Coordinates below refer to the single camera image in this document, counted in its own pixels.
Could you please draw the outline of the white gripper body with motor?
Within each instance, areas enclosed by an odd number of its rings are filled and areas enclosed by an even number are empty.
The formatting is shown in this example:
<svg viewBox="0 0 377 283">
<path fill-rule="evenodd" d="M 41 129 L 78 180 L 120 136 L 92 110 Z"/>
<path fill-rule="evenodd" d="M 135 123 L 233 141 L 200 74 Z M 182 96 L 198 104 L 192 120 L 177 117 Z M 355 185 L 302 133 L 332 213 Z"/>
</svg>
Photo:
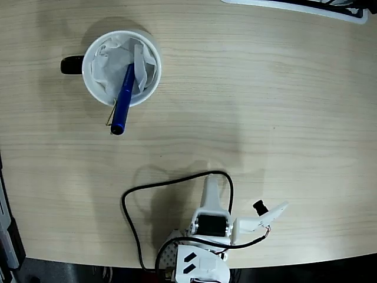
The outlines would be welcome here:
<svg viewBox="0 0 377 283">
<path fill-rule="evenodd" d="M 198 208 L 191 218 L 188 236 L 229 245 L 232 227 L 227 210 Z"/>
</svg>

